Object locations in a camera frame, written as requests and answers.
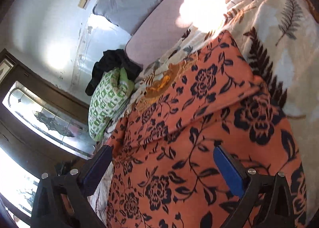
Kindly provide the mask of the dark wooden glass door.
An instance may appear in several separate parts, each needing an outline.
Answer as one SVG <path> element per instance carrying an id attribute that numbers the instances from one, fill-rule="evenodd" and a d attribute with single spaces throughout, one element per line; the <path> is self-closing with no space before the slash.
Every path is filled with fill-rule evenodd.
<path id="1" fill-rule="evenodd" d="M 62 163 L 81 167 L 91 158 L 88 105 L 1 51 L 1 149 L 22 169 L 17 184 L 22 212 L 31 215 L 37 180 Z"/>

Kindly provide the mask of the cream leaf-print fleece blanket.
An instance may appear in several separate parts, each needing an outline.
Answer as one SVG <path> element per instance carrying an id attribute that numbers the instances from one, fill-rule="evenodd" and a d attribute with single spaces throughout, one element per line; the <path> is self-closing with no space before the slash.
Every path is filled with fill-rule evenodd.
<path id="1" fill-rule="evenodd" d="M 220 25 L 201 32 L 190 27 L 160 59 L 140 73 L 123 113 L 105 135 L 112 136 L 117 123 L 128 116 L 146 90 L 162 79 L 169 66 L 201 50 L 223 31 L 228 31 L 272 100 L 282 109 L 299 146 L 318 137 L 318 12 L 309 0 L 229 0 Z M 299 149 L 301 161 L 303 156 Z M 98 213 L 106 226 L 106 209 L 112 178 L 106 184 L 107 198 L 97 195 Z"/>

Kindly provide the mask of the orange black floral garment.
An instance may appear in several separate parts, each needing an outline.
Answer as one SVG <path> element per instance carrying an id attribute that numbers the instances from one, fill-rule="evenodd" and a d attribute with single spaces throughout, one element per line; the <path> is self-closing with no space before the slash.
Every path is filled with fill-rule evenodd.
<path id="1" fill-rule="evenodd" d="M 284 172 L 295 226 L 306 225 L 305 175 L 288 119 L 228 31 L 170 65 L 108 145 L 107 227 L 220 227 L 238 198 L 213 160 L 216 146 L 260 174 Z"/>

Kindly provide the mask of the green white patterned pillow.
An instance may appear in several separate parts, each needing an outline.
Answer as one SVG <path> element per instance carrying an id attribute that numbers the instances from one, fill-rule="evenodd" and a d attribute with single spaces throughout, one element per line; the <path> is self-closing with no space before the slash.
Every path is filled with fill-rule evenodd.
<path id="1" fill-rule="evenodd" d="M 88 127 L 90 137 L 100 142 L 104 131 L 129 100 L 134 82 L 128 79 L 124 68 L 104 73 L 95 89 L 89 106 Z"/>

